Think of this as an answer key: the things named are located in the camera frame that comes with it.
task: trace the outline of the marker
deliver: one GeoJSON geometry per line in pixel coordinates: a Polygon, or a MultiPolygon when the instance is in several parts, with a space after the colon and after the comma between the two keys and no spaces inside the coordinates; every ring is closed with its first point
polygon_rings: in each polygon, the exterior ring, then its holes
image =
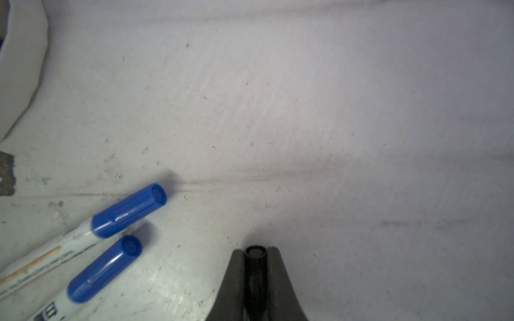
{"type": "Polygon", "coordinates": [[[51,269],[69,261],[103,239],[126,229],[132,223],[166,204],[166,193],[158,184],[149,185],[82,222],[0,273],[0,299],[51,269]]]}
{"type": "Polygon", "coordinates": [[[137,237],[123,236],[27,321],[63,321],[70,317],[134,262],[141,250],[137,237]]]}

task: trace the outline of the blue object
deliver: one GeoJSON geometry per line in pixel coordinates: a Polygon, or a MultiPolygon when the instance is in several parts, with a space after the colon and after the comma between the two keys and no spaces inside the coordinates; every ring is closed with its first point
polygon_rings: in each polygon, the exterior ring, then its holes
{"type": "Polygon", "coordinates": [[[166,193],[159,184],[149,185],[93,216],[91,229],[99,237],[111,237],[164,206],[166,200],[166,193]]]}
{"type": "Polygon", "coordinates": [[[69,283],[68,297],[79,304],[89,301],[134,262],[141,250],[137,237],[123,236],[69,283]]]}

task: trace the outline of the blue cap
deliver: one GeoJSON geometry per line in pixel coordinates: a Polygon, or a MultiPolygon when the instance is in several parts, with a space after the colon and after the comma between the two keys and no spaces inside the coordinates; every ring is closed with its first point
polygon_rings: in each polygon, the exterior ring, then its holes
{"type": "Polygon", "coordinates": [[[162,207],[166,199],[166,193],[159,184],[149,185],[93,216],[91,229],[99,237],[111,237],[162,207]]]}
{"type": "Polygon", "coordinates": [[[141,242],[123,236],[68,285],[68,297],[75,303],[88,302],[141,254],[141,242]]]}

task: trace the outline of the white table surface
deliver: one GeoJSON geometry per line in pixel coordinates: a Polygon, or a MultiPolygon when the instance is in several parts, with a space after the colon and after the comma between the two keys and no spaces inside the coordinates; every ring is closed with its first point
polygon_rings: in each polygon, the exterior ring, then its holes
{"type": "Polygon", "coordinates": [[[311,321],[513,319],[512,3],[44,6],[42,84],[0,143],[17,177],[0,269],[150,182],[176,190],[138,261],[69,320],[203,320],[253,243],[281,250],[311,321]]]}

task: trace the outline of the whiteboard marker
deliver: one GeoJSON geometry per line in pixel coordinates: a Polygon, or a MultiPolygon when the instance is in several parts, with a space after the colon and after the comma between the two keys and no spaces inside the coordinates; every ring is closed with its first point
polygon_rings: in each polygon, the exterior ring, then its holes
{"type": "Polygon", "coordinates": [[[160,185],[149,185],[32,251],[0,273],[0,299],[101,240],[123,231],[165,205],[166,200],[166,193],[160,185]]]}
{"type": "Polygon", "coordinates": [[[27,321],[66,320],[138,258],[141,250],[135,236],[123,236],[27,321]]]}

